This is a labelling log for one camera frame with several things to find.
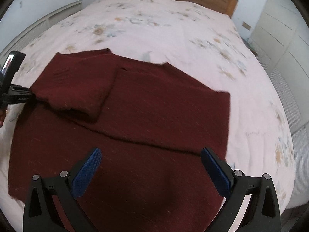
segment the blue gripper pad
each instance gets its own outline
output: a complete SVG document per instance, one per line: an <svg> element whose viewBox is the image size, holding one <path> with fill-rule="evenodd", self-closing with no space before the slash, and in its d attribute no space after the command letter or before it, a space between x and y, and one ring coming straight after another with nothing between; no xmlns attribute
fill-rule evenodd
<svg viewBox="0 0 309 232"><path fill-rule="evenodd" d="M205 148L201 152L201 160L219 195L228 199L231 195L230 181L213 156Z"/></svg>
<svg viewBox="0 0 309 232"><path fill-rule="evenodd" d="M84 195L95 171L101 163L101 160L101 150L96 148L72 181L71 194L74 199Z"/></svg>

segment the mattress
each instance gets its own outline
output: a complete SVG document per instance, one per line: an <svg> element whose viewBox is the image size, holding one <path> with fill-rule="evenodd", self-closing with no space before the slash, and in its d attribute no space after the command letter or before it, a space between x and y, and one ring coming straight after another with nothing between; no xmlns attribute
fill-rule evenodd
<svg viewBox="0 0 309 232"><path fill-rule="evenodd" d="M226 161L246 175L272 176L280 212L294 185L294 153L288 121L276 90L244 45L227 15L174 0L97 0L54 25L22 52L27 56L13 83L30 87L56 52L110 48L117 55L168 62L214 90L231 95ZM22 231L23 203L8 195L14 127L23 105L9 106L0 129L0 206ZM230 231L245 213L247 196Z"/></svg>

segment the phone screen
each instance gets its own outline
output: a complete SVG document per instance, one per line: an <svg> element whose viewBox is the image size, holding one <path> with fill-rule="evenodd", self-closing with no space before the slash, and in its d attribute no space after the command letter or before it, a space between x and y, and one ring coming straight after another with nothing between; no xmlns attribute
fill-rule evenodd
<svg viewBox="0 0 309 232"><path fill-rule="evenodd" d="M2 70L1 70L1 73L2 73L3 76L5 76L5 73L9 69L9 66L10 66L13 58L14 58L14 55L10 54L9 57L7 58L7 60L5 61L4 66L3 66Z"/></svg>

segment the wall outlet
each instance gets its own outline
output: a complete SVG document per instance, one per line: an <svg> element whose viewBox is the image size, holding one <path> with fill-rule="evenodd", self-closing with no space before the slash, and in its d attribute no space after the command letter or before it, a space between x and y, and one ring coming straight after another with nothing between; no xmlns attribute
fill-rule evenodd
<svg viewBox="0 0 309 232"><path fill-rule="evenodd" d="M243 22L243 27L246 28L247 30L251 29L251 26L245 22Z"/></svg>

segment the white bedsheet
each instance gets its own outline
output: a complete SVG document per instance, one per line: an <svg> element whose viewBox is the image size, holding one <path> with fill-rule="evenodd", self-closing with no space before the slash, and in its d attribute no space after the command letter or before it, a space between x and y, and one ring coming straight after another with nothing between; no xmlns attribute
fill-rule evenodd
<svg viewBox="0 0 309 232"><path fill-rule="evenodd" d="M246 175L269 173L283 212L294 185L287 118L270 79L227 15L173 0L97 0L25 47L26 59L13 82L30 87L56 52L104 48L137 60L169 62L214 90L228 91L226 161ZM22 105L10 106L0 129L0 205L17 231L22 231L23 204L7 194L7 175L21 110ZM242 207L231 230L236 230L244 211Z"/></svg>

